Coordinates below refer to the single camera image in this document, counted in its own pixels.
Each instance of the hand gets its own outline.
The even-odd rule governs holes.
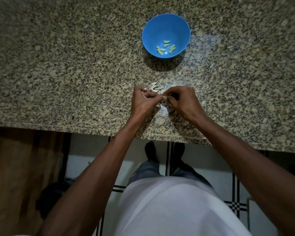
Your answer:
[[[167,96],[167,102],[173,106],[173,109],[193,125],[197,118],[206,116],[193,87],[171,87],[163,93],[163,96]]]
[[[130,116],[138,116],[145,121],[152,113],[157,103],[161,102],[163,99],[162,95],[147,91],[143,86],[135,86],[133,88]]]

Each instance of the jeans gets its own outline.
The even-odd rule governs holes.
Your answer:
[[[198,174],[191,166],[187,165],[186,163],[183,163],[182,161],[181,161],[181,164],[177,166],[176,169],[173,170],[172,175],[175,177],[185,177],[188,179],[199,181],[209,187],[212,187],[211,184],[202,175]],[[128,185],[130,185],[131,183],[137,180],[152,178],[152,177],[163,177],[163,176],[159,173],[159,163],[148,160],[143,162],[138,167],[138,169],[130,177]]]

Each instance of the blue bowl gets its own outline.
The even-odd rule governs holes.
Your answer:
[[[167,47],[164,47],[165,40],[170,40]],[[179,55],[187,47],[189,40],[188,23],[180,16],[169,13],[152,18],[142,32],[142,41],[146,50],[161,59],[169,59]],[[168,51],[172,45],[175,45],[176,49],[170,54]],[[163,55],[161,55],[157,52],[156,46],[167,49],[167,51],[163,51]]]

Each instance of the countertop edge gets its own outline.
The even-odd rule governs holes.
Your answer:
[[[117,131],[104,130],[104,129],[52,126],[52,125],[44,125],[44,124],[19,123],[19,122],[8,122],[8,121],[0,121],[0,127],[25,128],[25,129],[34,129],[34,130],[43,130],[43,131],[59,131],[59,132],[82,133],[82,134],[103,135],[103,136],[113,136],[117,133]],[[192,137],[160,135],[160,134],[150,134],[150,133],[140,133],[140,132],[137,134],[136,138],[168,141],[168,142],[211,145],[211,143],[206,138],[192,138]],[[248,144],[256,150],[295,153],[295,146],[275,145],[275,144],[265,144],[265,143],[248,143]]]

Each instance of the black shoe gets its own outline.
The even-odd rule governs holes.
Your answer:
[[[148,160],[152,160],[156,163],[159,163],[156,158],[156,149],[153,142],[149,142],[145,145],[145,154],[147,155]]]
[[[184,143],[175,143],[173,155],[170,158],[170,175],[172,176],[177,167],[184,164],[181,160],[182,155],[185,152]]]

